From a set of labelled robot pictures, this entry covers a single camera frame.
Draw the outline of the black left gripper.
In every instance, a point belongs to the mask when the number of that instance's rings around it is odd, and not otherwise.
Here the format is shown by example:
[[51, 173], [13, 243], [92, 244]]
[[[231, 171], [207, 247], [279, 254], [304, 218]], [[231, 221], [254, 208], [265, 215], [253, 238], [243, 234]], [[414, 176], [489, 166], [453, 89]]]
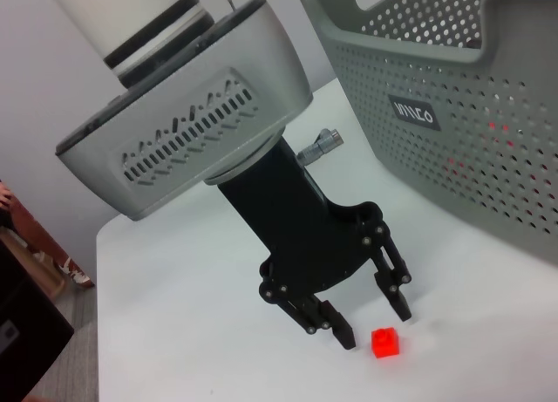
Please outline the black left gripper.
[[402, 322], [412, 317], [400, 287], [412, 280], [391, 231], [373, 202], [340, 206], [327, 199], [285, 140], [218, 187], [269, 250], [262, 299], [309, 335], [331, 330], [345, 350], [356, 347], [349, 323], [314, 294], [373, 261], [377, 286]]

